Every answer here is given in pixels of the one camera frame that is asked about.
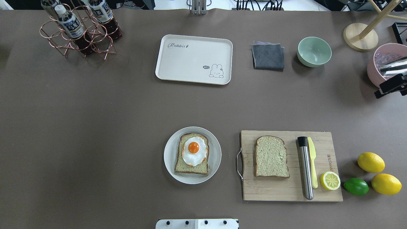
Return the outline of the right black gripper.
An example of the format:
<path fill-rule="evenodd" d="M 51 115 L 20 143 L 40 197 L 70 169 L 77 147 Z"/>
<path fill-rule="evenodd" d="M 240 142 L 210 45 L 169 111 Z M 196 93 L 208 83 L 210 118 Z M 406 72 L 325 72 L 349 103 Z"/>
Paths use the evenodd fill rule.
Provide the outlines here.
<path fill-rule="evenodd" d="M 403 74 L 397 74 L 394 77 L 384 81 L 379 85 L 379 90 L 375 92 L 377 99 L 393 92 L 400 92 L 402 96 L 407 94 L 407 77 Z"/>

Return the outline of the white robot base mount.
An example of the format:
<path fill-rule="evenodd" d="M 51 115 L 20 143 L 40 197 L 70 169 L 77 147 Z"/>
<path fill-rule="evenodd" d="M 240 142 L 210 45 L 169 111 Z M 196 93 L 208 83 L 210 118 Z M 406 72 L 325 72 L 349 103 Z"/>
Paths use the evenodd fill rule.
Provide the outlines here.
<path fill-rule="evenodd" d="M 156 229 L 239 229 L 238 219 L 161 219 Z"/>

